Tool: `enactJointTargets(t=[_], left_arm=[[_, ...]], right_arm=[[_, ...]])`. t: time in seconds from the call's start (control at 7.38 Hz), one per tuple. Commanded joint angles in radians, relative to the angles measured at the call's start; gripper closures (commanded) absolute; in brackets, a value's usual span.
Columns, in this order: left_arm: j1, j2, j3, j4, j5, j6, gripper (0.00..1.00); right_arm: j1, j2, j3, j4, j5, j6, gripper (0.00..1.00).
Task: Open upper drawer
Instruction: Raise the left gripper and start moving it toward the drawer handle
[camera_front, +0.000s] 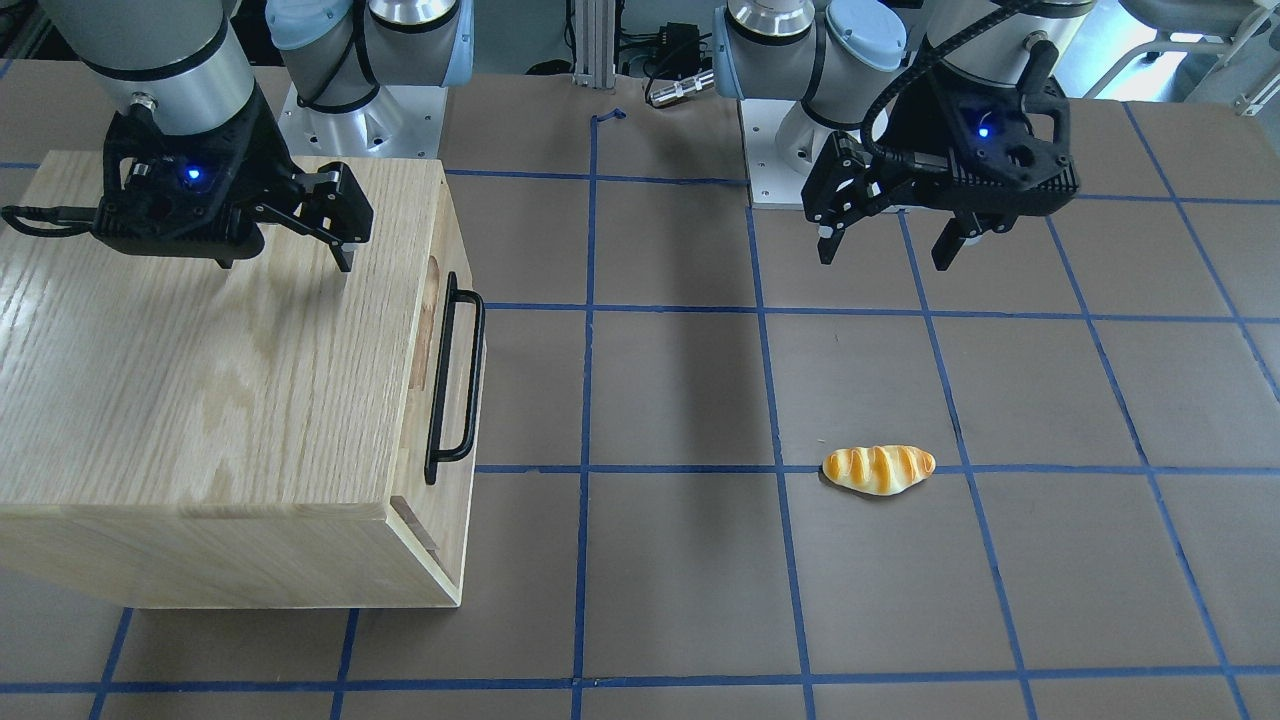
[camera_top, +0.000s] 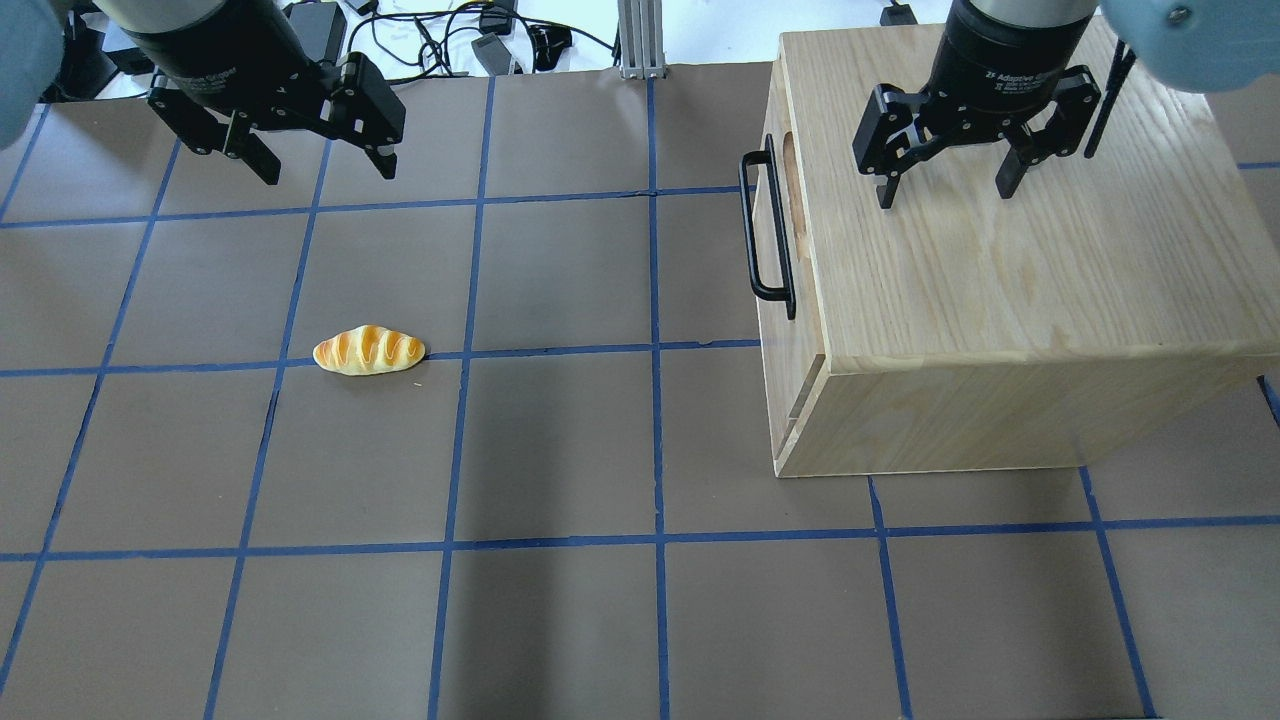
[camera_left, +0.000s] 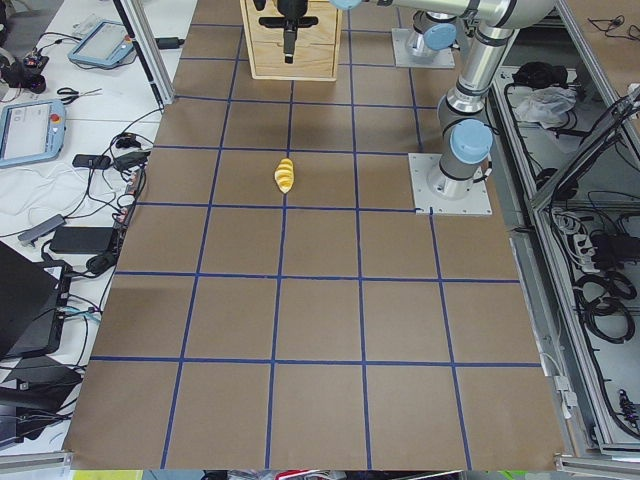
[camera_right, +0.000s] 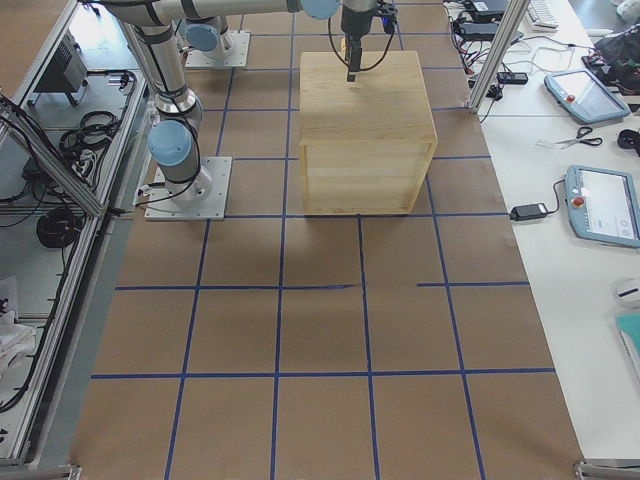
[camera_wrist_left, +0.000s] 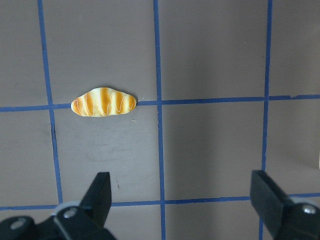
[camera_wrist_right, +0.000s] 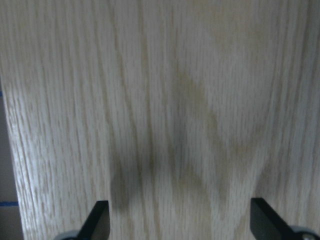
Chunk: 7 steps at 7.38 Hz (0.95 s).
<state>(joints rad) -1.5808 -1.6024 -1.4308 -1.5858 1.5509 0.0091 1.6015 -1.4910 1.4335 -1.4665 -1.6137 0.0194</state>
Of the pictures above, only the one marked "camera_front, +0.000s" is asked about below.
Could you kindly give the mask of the black gripper over cabinet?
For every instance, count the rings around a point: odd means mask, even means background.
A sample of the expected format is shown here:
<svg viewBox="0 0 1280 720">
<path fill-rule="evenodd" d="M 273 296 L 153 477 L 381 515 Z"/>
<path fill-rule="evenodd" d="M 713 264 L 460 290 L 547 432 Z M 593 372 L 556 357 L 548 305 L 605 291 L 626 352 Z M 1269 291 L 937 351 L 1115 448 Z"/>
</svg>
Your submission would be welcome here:
<svg viewBox="0 0 1280 720">
<path fill-rule="evenodd" d="M 328 163 L 300 172 L 269 102 L 252 97 L 197 135 L 163 135 L 145 109 L 115 114 L 90 233 L 125 255 L 212 259 L 232 269 L 261 254 L 266 222 L 319 240 L 349 273 L 374 219 L 355 170 Z"/>
</svg>

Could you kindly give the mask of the black gripper near bread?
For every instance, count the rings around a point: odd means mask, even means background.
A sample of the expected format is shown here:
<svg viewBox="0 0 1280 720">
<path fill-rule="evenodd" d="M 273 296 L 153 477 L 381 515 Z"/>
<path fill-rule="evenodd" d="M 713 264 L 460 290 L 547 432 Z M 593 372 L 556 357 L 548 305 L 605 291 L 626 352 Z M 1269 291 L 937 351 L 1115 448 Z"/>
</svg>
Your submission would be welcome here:
<svg viewBox="0 0 1280 720">
<path fill-rule="evenodd" d="M 964 211 L 954 213 L 932 247 L 937 272 L 991 228 L 991 214 L 1047 217 L 1080 188 L 1068 100 L 1043 61 L 1030 63 L 1009 87 L 970 79 L 941 61 L 895 99 L 881 142 L 934 167 L 882 161 L 882 190 L 904 184 L 909 204 Z M 874 160 L 846 132 L 822 143 L 801 188 L 820 264 L 833 263 L 850 225 L 874 214 Z"/>
</svg>

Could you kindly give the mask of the silver robot arm over cabinet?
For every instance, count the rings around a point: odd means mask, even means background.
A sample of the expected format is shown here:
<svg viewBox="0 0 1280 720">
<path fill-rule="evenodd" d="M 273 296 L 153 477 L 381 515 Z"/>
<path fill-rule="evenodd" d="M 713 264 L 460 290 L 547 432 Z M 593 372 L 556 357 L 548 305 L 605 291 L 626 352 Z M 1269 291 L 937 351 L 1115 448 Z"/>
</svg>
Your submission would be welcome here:
<svg viewBox="0 0 1280 720">
<path fill-rule="evenodd" d="M 348 158 L 408 140 L 394 86 L 453 87 L 474 72 L 471 1 L 269 1 L 268 32 L 314 146 L 292 159 L 221 1 L 45 1 L 115 106 L 92 208 L 6 206 L 40 238 L 90 234 L 116 252 L 232 268 L 264 251 L 262 225 L 326 246 L 349 272 L 375 211 Z"/>
</svg>

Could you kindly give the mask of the silver robot arm near bread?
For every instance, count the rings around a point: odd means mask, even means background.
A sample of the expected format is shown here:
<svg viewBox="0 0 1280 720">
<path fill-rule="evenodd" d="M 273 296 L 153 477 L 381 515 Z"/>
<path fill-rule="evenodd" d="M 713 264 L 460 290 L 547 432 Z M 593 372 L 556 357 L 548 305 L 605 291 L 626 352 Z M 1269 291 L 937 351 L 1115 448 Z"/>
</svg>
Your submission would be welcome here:
<svg viewBox="0 0 1280 720">
<path fill-rule="evenodd" d="M 986 233 L 1050 217 L 1080 190 L 1053 70 L 1091 1 L 933 1 L 922 40 L 883 1 L 728 1 L 712 69 L 731 99 L 791 101 L 826 131 L 800 191 L 831 264 L 891 208 L 950 214 L 938 270 Z"/>
</svg>

